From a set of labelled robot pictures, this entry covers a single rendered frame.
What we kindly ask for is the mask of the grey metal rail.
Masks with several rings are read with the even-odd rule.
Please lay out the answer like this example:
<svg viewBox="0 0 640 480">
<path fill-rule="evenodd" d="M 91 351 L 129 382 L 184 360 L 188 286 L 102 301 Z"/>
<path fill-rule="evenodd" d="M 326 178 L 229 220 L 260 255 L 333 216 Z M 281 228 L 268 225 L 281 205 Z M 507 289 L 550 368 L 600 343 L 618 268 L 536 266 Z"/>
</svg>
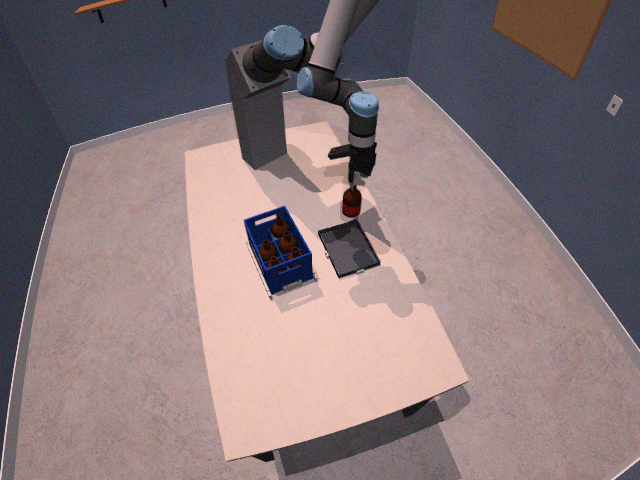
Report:
<svg viewBox="0 0 640 480">
<path fill-rule="evenodd" d="M 257 263 L 257 261 L 256 261 L 256 259 L 255 259 L 255 256 L 254 256 L 253 252 L 252 252 L 252 249 L 251 249 L 251 247 L 250 247 L 250 245 L 249 245 L 249 242 L 248 242 L 248 240 L 247 240 L 247 239 L 246 239 L 245 241 L 246 241 L 246 243 L 248 244 L 247 246 L 248 246 L 248 249 L 249 249 L 249 251 L 250 251 L 250 253 L 251 253 L 251 256 L 254 258 L 254 259 L 253 259 L 253 258 L 252 258 L 252 259 L 253 259 L 254 264 L 255 264 L 255 266 L 256 266 L 256 268 L 257 268 L 257 271 L 258 271 L 258 273 L 259 273 L 259 275 L 260 275 L 260 278 L 261 278 L 261 280 L 262 280 L 262 282 L 263 282 L 263 285 L 264 285 L 264 287 L 266 286 L 266 287 L 265 287 L 265 289 L 266 289 L 266 291 L 267 291 L 267 294 L 268 294 L 269 298 L 270 298 L 270 299 L 272 299 L 272 295 L 271 295 L 271 293 L 270 293 L 270 291 L 269 291 L 269 288 L 268 288 L 268 286 L 267 286 L 267 284 L 266 284 L 266 282 L 265 282 L 265 279 L 264 279 L 264 277 L 263 277 L 263 275 L 262 275 L 262 273 L 261 273 L 261 270 L 260 270 L 260 268 L 259 268 L 259 266 L 258 266 L 258 263 Z M 327 251 L 325 251 L 325 255 L 326 255 L 326 257 L 327 257 L 327 258 L 329 258 L 329 255 L 328 255 Z M 312 268 L 312 271 L 313 271 L 313 279 L 315 280 L 315 282 L 317 282 L 317 276 L 316 276 L 316 274 L 315 274 L 315 272 L 314 272 L 313 268 Z M 363 272 L 364 272 L 364 269 L 361 269 L 361 270 L 358 270 L 358 271 L 357 271 L 357 274 L 360 274 L 360 273 L 363 273 Z M 284 291 L 284 292 L 286 292 L 286 291 L 292 290 L 292 289 L 294 289 L 294 288 L 297 288 L 297 287 L 299 287 L 299 286 L 302 286 L 302 281 L 301 281 L 301 280 L 296 281 L 296 282 L 294 282 L 294 283 L 291 283 L 291 284 L 289 284 L 289 285 L 283 286 L 283 291 Z"/>
</svg>

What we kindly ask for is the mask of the dark blue plastic crate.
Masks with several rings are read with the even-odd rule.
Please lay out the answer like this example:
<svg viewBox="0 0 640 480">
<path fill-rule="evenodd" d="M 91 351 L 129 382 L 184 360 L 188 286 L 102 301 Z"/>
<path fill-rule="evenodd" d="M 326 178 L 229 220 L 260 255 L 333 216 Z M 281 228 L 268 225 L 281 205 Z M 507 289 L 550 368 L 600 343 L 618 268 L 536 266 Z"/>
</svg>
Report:
<svg viewBox="0 0 640 480">
<path fill-rule="evenodd" d="M 290 236 L 293 236 L 296 239 L 297 247 L 299 251 L 302 252 L 304 255 L 288 261 L 287 261 L 287 257 L 290 253 L 283 256 L 281 255 L 280 249 L 279 249 L 279 241 L 281 238 L 274 240 L 272 237 L 272 231 L 271 231 L 271 227 L 273 223 L 276 222 L 276 219 L 272 219 L 272 220 L 260 223 L 258 225 L 255 225 L 256 221 L 259 221 L 261 219 L 264 219 L 273 215 L 281 216 L 282 221 L 285 221 L 288 224 Z M 264 279 L 266 281 L 266 284 L 268 285 L 271 295 L 282 291 L 283 286 L 289 285 L 296 281 L 301 280 L 303 283 L 313 279 L 312 253 L 308 245 L 306 244 L 304 238 L 302 237 L 299 229 L 297 228 L 295 222 L 293 221 L 290 213 L 277 212 L 277 213 L 266 214 L 254 220 L 246 228 L 247 228 L 246 232 L 248 235 L 249 243 L 251 244 L 249 245 L 252 248 L 252 252 L 258 263 L 261 273 L 263 274 L 263 276 L 266 275 L 264 276 Z M 271 242 L 268 237 L 267 229 L 270 232 L 271 238 L 273 239 Z M 259 254 L 259 250 L 263 245 L 264 240 L 269 240 L 269 243 L 275 246 L 278 254 L 277 259 L 282 261 L 283 263 L 267 268 L 267 265 L 270 262 L 270 260 L 263 263 L 263 260 Z M 288 266 L 294 265 L 299 262 L 301 262 L 301 265 L 288 269 Z M 278 273 L 278 270 L 283 268 L 285 268 L 286 271 Z"/>
</svg>

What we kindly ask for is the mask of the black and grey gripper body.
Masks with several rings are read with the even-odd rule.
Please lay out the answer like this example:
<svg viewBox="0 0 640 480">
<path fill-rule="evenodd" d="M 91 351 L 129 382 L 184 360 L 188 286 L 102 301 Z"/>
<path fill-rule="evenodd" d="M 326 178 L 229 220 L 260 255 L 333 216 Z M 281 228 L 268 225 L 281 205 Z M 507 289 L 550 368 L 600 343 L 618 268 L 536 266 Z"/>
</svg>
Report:
<svg viewBox="0 0 640 480">
<path fill-rule="evenodd" d="M 364 173 L 364 175 L 367 175 L 367 176 L 371 176 L 371 172 L 372 172 L 371 169 L 373 170 L 372 164 L 375 165 L 375 162 L 376 162 L 375 149 L 377 146 L 377 142 L 375 142 L 373 146 L 370 146 L 368 148 L 358 148 L 353 145 L 351 146 L 354 149 L 359 149 L 360 151 L 356 150 L 358 154 L 350 156 L 348 167 L 350 167 L 350 164 L 353 164 L 352 170 Z M 373 152 L 374 152 L 374 156 L 373 156 Z"/>
</svg>

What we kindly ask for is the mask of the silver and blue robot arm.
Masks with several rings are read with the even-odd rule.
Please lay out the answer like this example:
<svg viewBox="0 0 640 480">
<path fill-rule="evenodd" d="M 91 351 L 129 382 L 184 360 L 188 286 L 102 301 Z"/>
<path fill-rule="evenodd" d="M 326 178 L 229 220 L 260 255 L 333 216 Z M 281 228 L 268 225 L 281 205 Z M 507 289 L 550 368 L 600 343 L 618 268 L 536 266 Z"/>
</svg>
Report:
<svg viewBox="0 0 640 480">
<path fill-rule="evenodd" d="M 350 144 L 331 148 L 330 160 L 357 155 L 351 145 L 368 148 L 375 143 L 377 97 L 351 79 L 334 76 L 342 65 L 343 45 L 378 2 L 330 0 L 319 35 L 305 39 L 294 27 L 280 25 L 243 56 L 243 68 L 251 79 L 268 83 L 278 78 L 283 68 L 298 72 L 296 86 L 301 95 L 343 107 L 349 115 Z"/>
</svg>

